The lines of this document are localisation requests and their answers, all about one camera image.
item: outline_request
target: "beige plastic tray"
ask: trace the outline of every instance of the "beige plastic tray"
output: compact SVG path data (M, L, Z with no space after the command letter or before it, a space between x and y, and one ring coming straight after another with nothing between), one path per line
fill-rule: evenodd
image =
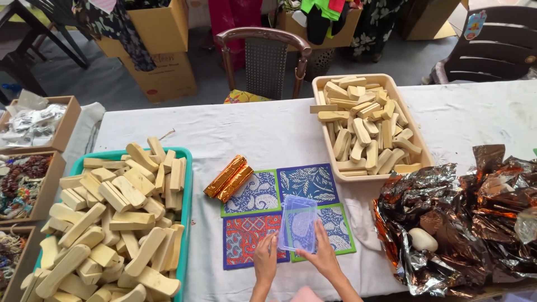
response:
M321 103L321 100L319 99L319 91L322 93L324 85L330 81L333 78L342 78L350 75L337 75L337 76L318 76L315 79L313 79L313 82L311 83L311 86L314 90L315 95L315 102L318 105L325 105L325 102ZM412 115L410 114L410 111L408 110L407 104L403 100L403 97L399 93L399 90L397 89L397 86L395 85L394 79L391 78L391 76L386 74L365 74L365 75L353 75L356 77L364 77L367 79L367 83L378 83L382 87L384 87L385 90L388 90L388 96L392 99L397 99L399 106L401 107L401 110L403 111L404 115L407 117L408 120L408 128L412 130L414 135L410 138L410 142L414 145L420 147L422 149L422 153L420 155L410 155L410 159L412 163L419 162L424 167L434 166L434 160L431 156L431 152L427 148L427 145L425 144L425 141L423 140L422 133L418 128L418 125L416 125L416 122L412 118ZM332 144L330 143L330 137L328 136L328 129L326 127L326 123L323 124L323 134L324 134L324 142L326 143L326 147L328 149L328 154L330 155L330 164L332 166L333 174L336 178L336 181L338 182L363 182L363 181L378 181L378 180L386 180L389 177L389 174L384 175L363 175L363 176L343 176L337 170L336 168L336 158L334 157L334 153L332 150Z

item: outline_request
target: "blue paisley coaster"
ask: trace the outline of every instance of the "blue paisley coaster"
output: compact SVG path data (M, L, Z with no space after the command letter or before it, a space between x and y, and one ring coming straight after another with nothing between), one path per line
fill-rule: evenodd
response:
M222 204L221 216L281 211L276 170L256 171Z
M253 266L261 239L280 229L281 214L252 214L224 218L224 270ZM278 249L277 260L289 262L289 252Z
M330 164L283 168L276 172L280 200L295 195L316 200L317 206L339 203Z
M349 253L356 253L356 246L352 239L351 229L347 222L347 216L343 204L331 204L317 207L317 216L322 221L326 232L328 233L328 239L336 255L343 255ZM298 262L304 261L305 258L299 257L295 252L291 252L291 261Z

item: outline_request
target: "clear plastic box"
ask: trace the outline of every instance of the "clear plastic box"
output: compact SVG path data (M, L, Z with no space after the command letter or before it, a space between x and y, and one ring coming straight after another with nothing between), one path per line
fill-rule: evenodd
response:
M287 195L282 208L278 248L290 251L300 248L313 253L315 250L313 223L317 219L317 201Z

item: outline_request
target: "brown plastic chair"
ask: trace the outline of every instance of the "brown plastic chair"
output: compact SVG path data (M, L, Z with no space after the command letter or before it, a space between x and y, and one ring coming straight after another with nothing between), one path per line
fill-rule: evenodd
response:
M24 22L9 21L13 15L18 15ZM42 60L46 61L37 48L32 46L36 38L42 34L55 42L80 67L88 68L18 0L11 2L0 12L0 70L10 74L24 89L45 97L47 96L45 91L24 61L28 49L34 50ZM0 102L8 102L1 92Z
M226 43L237 39L245 39L246 44L247 92L272 99L281 99L287 45L298 49L300 58L295 68L293 89L293 98L298 98L311 54L311 47L304 39L292 33L264 27L237 27L217 34L215 41L222 46L230 90L234 90L236 86Z
M464 38L468 18L484 10L481 32L471 41ZM468 11L463 35L448 58L431 71L431 81L492 82L517 80L528 73L537 57L537 9L494 6Z

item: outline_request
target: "table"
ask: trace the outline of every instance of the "table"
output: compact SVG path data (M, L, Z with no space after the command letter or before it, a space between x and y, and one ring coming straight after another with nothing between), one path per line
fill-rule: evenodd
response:
M437 163L458 162L458 174L474 163L471 147L505 143L507 155L533 158L537 128L537 81L400 87ZM236 154L256 170L328 162L321 125L308 106L313 99L233 105L205 105L107 112L95 152L123 149L148 136L162 136L163 146L192 152L194 181L192 229L185 301L248 301L255 283L253 268L223 270L220 203L207 198L205 186ZM368 203L381 182L338 184L350 217L357 252L338 256L358 293L374 296L406 290L391 275L380 251ZM339 299L332 286L308 262L280 263L270 299L289 300L310 286L323 300Z

